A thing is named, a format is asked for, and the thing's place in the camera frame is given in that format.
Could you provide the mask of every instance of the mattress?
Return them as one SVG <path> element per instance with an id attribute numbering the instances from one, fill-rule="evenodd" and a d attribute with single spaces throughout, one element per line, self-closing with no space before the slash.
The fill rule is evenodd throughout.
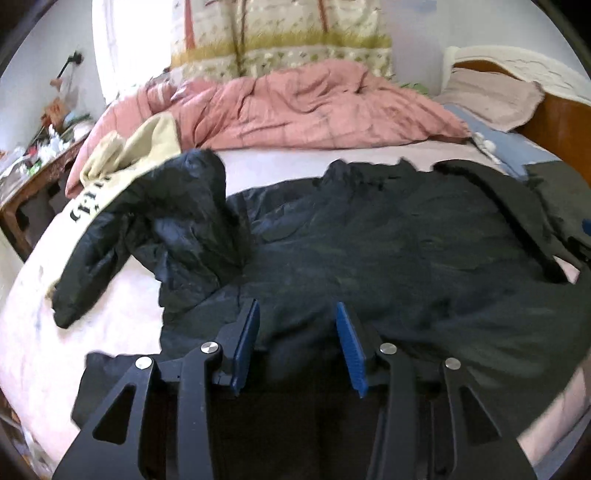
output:
<path id="1" fill-rule="evenodd" d="M 283 180 L 321 176 L 338 158 L 345 161 L 396 164 L 400 157 L 420 170 L 441 160 L 472 160 L 498 169 L 472 145 L 421 142 L 403 147 L 366 150 L 223 151 L 228 195 Z M 53 321 L 50 302 L 44 297 L 50 279 L 45 270 L 65 264 L 69 252 L 60 248 L 63 215 L 49 226 L 10 292 L 0 313 L 0 387 L 48 456 L 58 462 L 76 437 L 70 419 L 85 356 L 91 351 L 110 355 L 158 353 L 162 309 L 160 284 L 131 258 L 111 281 L 98 303 L 67 330 Z M 562 262 L 569 278 L 577 272 Z M 534 424 L 519 437 L 533 465 L 566 435 L 583 415 L 587 404 L 586 372 L 591 359 L 574 373 L 569 386 Z"/>

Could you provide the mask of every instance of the bed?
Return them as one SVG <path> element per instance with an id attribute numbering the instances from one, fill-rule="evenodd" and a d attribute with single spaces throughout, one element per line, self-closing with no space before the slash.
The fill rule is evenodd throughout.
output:
<path id="1" fill-rule="evenodd" d="M 547 92 L 533 118 L 519 131 L 572 165 L 591 182 L 591 144 L 585 129 L 591 121 L 591 83 L 560 62 L 512 47 L 450 48 L 444 56 L 444 83 L 453 66 L 502 72 L 536 80 Z M 285 151 L 228 150 L 220 152 L 228 175 L 226 194 L 287 179 L 321 176 L 330 162 L 367 161 L 369 150 Z M 372 163 L 394 164 L 407 158 L 420 170 L 441 160 L 465 159 L 499 169 L 474 145 L 425 141 L 402 147 L 371 149 Z M 22 424 L 57 463 L 78 429 L 70 419 L 85 355 L 102 351 L 157 353 L 162 309 L 159 283 L 131 258 L 92 310 L 67 330 L 59 329 L 46 299 L 49 263 L 63 262 L 58 215 L 21 270 L 0 314 L 0 384 Z M 561 266 L 576 281 L 572 265 Z M 587 384 L 591 357 L 573 373 L 564 392 L 519 436 L 519 443 L 540 478 L 550 478 L 570 453 L 561 439 L 576 443 L 588 423 Z M 570 432 L 575 432 L 574 439 Z M 562 457 L 552 459 L 552 452 Z"/>

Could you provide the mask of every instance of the wooden table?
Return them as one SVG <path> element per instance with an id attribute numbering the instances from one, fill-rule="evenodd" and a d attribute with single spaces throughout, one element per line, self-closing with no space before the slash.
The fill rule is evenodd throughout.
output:
<path id="1" fill-rule="evenodd" d="M 5 233 L 13 237 L 14 249 L 23 261 L 31 255 L 33 246 L 27 241 L 25 232 L 18 226 L 17 210 L 23 203 L 35 196 L 43 188 L 60 179 L 66 168 L 71 163 L 74 163 L 84 140 L 86 140 L 86 136 L 71 145 L 67 150 L 64 150 L 51 162 L 44 165 L 30 180 L 15 189 L 3 205 L 0 206 L 0 227 Z"/>

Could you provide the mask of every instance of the red object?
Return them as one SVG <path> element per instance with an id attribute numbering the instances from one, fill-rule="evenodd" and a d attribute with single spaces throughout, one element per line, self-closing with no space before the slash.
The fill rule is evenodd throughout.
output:
<path id="1" fill-rule="evenodd" d="M 191 0 L 185 0 L 185 49 L 195 48 L 195 32 L 193 31 L 193 9 Z"/>

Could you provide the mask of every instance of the pink comforter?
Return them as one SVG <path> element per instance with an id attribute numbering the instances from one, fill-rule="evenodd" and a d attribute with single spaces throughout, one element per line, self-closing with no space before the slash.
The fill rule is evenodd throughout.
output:
<path id="1" fill-rule="evenodd" d="M 144 86 L 107 109 L 76 158 L 66 195 L 74 198 L 82 190 L 82 167 L 107 133 L 116 130 L 129 138 L 164 111 L 177 121 L 183 150 L 368 148 L 470 135 L 467 125 L 438 103 L 352 61 L 325 60 L 225 84 L 196 79 L 177 89 L 164 82 Z"/>

